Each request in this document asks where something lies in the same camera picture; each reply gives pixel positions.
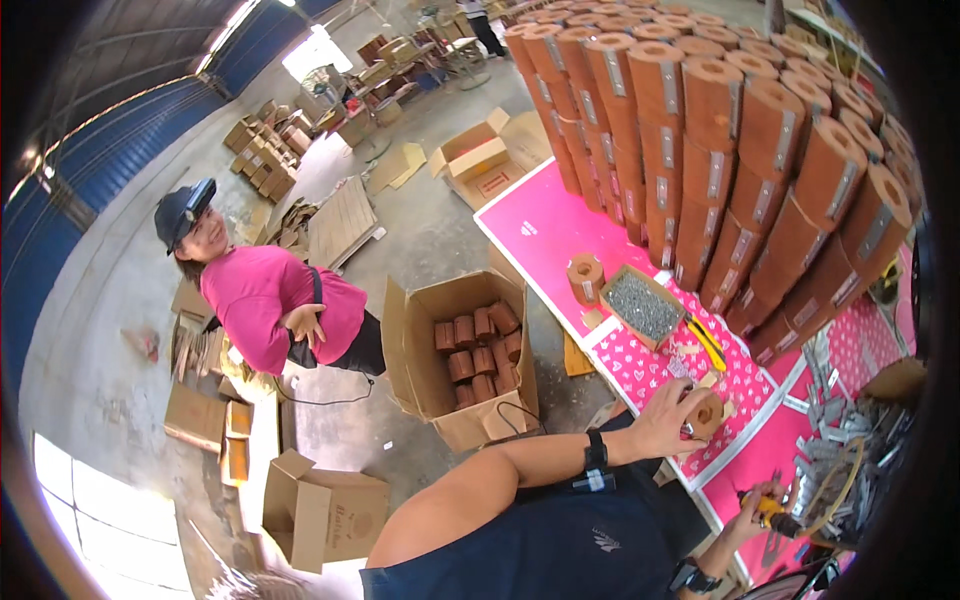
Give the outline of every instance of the stack of cylindrical blocks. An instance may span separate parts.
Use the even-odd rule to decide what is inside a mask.
[[[659,0],[563,0],[506,40],[567,191],[760,364],[886,267],[923,202],[904,127],[787,36]]]

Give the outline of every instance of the person's hand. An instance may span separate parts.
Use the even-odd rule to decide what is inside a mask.
[[[681,400],[684,392],[688,394]],[[709,388],[693,390],[693,380],[689,377],[671,379],[661,385],[630,425],[640,456],[674,456],[707,447],[705,441],[681,440],[680,428],[697,404],[710,394]]]
[[[321,342],[326,341],[326,334],[320,328],[317,313],[326,310],[325,304],[303,304],[283,315],[280,324],[294,332],[294,340],[306,344],[312,350],[314,347],[313,334],[316,333]]]
[[[743,542],[758,536],[769,529],[760,527],[760,513],[756,511],[756,506],[762,496],[770,496],[777,500],[782,499],[787,493],[787,488],[774,481],[764,481],[754,485],[750,489],[750,495],[739,515],[735,516],[723,528],[723,535],[733,543],[734,547],[740,547]],[[800,478],[794,477],[790,485],[790,495],[783,503],[783,509],[789,514],[797,504],[797,496],[800,494]]]

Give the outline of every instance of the navy t-shirt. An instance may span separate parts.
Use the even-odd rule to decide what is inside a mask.
[[[369,600],[674,598],[676,562],[636,495],[575,493],[514,504],[405,563],[360,571]]]

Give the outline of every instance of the wooden pallet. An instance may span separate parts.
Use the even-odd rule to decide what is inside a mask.
[[[351,177],[310,218],[310,256],[313,267],[340,268],[379,228],[367,192],[359,177]]]

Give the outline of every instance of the woman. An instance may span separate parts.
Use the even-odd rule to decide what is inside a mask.
[[[283,248],[230,244],[223,215],[209,206],[216,190],[205,179],[164,196],[156,235],[247,364],[276,376],[287,359],[311,369],[386,371],[380,321],[364,308],[367,293]]]

